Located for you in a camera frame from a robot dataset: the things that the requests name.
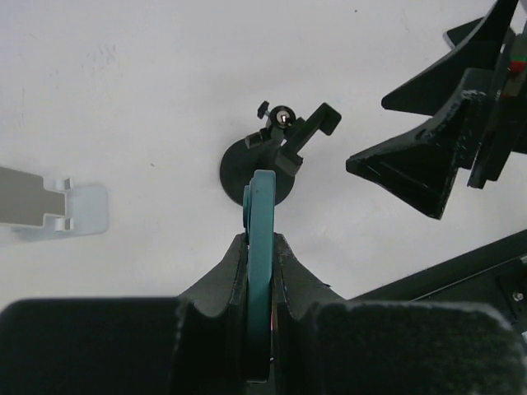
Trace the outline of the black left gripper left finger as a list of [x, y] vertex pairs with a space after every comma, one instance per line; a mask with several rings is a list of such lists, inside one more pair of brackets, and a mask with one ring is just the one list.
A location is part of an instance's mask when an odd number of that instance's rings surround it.
[[242, 235], [172, 297], [27, 299], [1, 313], [4, 394], [243, 394]]

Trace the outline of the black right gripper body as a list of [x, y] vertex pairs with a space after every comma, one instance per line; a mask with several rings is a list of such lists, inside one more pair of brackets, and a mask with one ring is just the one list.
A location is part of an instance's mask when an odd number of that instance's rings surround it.
[[526, 153], [526, 32], [511, 34], [510, 22], [487, 16], [471, 37], [483, 51], [467, 67], [481, 95], [469, 113], [471, 188], [496, 181], [512, 152]]

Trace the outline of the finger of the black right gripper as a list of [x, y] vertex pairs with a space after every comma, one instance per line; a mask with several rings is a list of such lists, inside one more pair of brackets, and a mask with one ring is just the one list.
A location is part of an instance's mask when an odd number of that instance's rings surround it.
[[458, 169], [476, 154], [482, 93], [462, 90], [422, 125], [350, 156], [346, 171], [441, 219]]
[[444, 57], [386, 95], [384, 109], [432, 116], [450, 98], [468, 68], [492, 70], [518, 2], [499, 0]]

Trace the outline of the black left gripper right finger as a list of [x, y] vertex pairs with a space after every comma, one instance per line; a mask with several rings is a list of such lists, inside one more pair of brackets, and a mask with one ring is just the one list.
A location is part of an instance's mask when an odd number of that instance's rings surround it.
[[346, 300], [275, 237], [279, 394], [523, 394], [526, 335], [489, 304]]

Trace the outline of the green phone black screen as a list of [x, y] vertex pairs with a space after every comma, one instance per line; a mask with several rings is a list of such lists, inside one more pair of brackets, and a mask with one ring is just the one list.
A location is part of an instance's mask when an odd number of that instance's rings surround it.
[[247, 252], [244, 364], [246, 380], [268, 380], [271, 354], [276, 177], [257, 170], [245, 186], [243, 223]]

